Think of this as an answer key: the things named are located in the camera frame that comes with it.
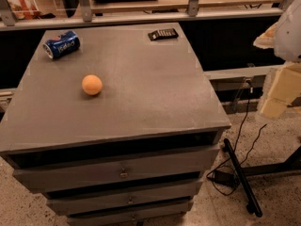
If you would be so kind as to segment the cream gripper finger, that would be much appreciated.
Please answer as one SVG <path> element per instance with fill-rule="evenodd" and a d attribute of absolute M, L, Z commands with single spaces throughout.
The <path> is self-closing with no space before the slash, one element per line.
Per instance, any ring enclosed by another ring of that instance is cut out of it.
<path fill-rule="evenodd" d="M 253 45 L 261 49 L 273 48 L 276 28 L 277 23 L 272 24 L 265 32 L 254 40 Z"/>
<path fill-rule="evenodd" d="M 285 63 L 276 70 L 260 113 L 269 119 L 278 118 L 300 94 L 301 63 Z"/>

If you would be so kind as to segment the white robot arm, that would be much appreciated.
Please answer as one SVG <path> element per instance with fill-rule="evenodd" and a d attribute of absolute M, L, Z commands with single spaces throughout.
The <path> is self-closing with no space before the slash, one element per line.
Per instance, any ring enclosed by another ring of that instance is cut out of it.
<path fill-rule="evenodd" d="M 275 56 L 285 61 L 276 70 L 261 103 L 260 113 L 274 119 L 301 94 L 301 0 L 294 0 L 253 45 L 261 49 L 273 48 Z"/>

